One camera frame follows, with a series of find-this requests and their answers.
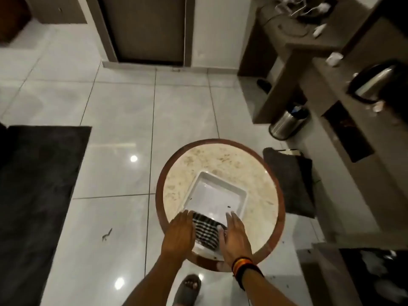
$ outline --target door frame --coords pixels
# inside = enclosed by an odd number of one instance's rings
[[[98,31],[102,45],[105,49],[108,60],[119,62],[117,48],[111,36],[110,27],[106,24],[106,16],[101,8],[99,0],[86,0],[94,20],[96,30]],[[193,31],[194,31],[194,12],[196,0],[185,0],[184,14],[184,60],[183,66],[190,67],[193,54]]]

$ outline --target brown table rim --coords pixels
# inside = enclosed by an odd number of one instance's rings
[[[240,143],[230,141],[229,139],[219,139],[219,138],[214,138],[214,139],[203,139],[200,141],[192,142],[190,144],[187,144],[183,147],[181,147],[179,150],[177,150],[171,157],[170,159],[166,162],[164,165],[163,169],[161,170],[159,179],[157,181],[157,189],[156,189],[156,211],[157,211],[157,216],[159,218],[159,223],[160,226],[162,227],[163,232],[166,232],[167,227],[169,226],[169,221],[167,220],[166,212],[164,210],[164,203],[163,203],[163,190],[164,190],[164,182],[166,181],[167,174],[169,173],[170,168],[173,166],[173,164],[177,161],[178,158],[180,158],[183,154],[186,153],[186,151],[190,150],[191,148],[194,148],[196,146],[200,145],[205,145],[205,144],[225,144],[225,145],[230,145],[237,147],[243,151],[246,151],[250,155],[252,155],[255,159],[259,161],[260,164],[263,165],[265,170],[268,172],[269,176],[272,178],[275,187],[276,187],[276,192],[278,193],[278,218],[276,220],[275,228],[273,229],[272,235],[269,237],[268,241],[266,242],[265,245],[263,245],[257,252],[254,253],[253,255],[253,261],[255,264],[258,264],[259,262],[262,262],[268,255],[272,252],[272,250],[276,247],[278,244],[278,241],[282,235],[283,231],[283,226],[285,223],[285,204],[283,201],[283,193],[282,190],[279,186],[279,182],[276,178],[276,176],[272,173],[271,169],[269,166],[265,163],[265,161],[252,149],[246,147],[245,145],[242,145]],[[223,261],[218,261],[218,260],[213,260],[213,259],[208,259],[205,257],[201,257],[193,252],[189,255],[187,258],[190,262],[196,264],[197,266],[200,266],[202,268],[211,270],[211,271],[219,271],[217,269],[217,263]]]

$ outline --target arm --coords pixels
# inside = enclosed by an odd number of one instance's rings
[[[193,213],[179,213],[169,224],[164,235],[161,254],[147,276],[136,286],[123,306],[164,306],[183,261],[191,252],[196,231]]]
[[[218,228],[220,239],[220,250],[225,262],[232,268],[236,258],[249,257],[252,259],[251,244],[245,233],[242,221],[235,213],[227,214],[227,239],[224,231]],[[295,306],[277,288],[269,283],[258,272],[247,269],[242,276],[242,285],[253,306],[276,305]]]

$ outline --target forearm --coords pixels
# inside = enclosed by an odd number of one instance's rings
[[[244,272],[242,285],[253,306],[295,306],[283,293],[254,270],[247,269]]]
[[[171,286],[181,264],[160,256],[154,267],[136,286],[123,306],[166,305]]]

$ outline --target black bracelet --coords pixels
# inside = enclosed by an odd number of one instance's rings
[[[235,279],[237,280],[237,282],[238,282],[240,288],[241,288],[242,290],[244,290],[244,291],[245,291],[245,289],[244,289],[244,286],[242,285],[242,276],[244,275],[244,273],[245,273],[245,271],[246,271],[247,269],[254,270],[254,271],[260,273],[263,278],[265,278],[265,276],[262,274],[261,270],[260,270],[255,264],[249,264],[249,263],[248,263],[248,264],[245,264],[245,265],[241,266],[241,267],[238,269],[237,274],[235,275]]]
[[[234,265],[235,265],[235,263],[237,263],[238,260],[241,260],[241,259],[251,260],[251,262],[252,262],[252,259],[251,259],[251,258],[248,258],[248,257],[239,257],[239,258],[236,258],[236,259],[234,260],[234,262],[231,264],[231,270],[232,270],[232,271],[234,271]]]

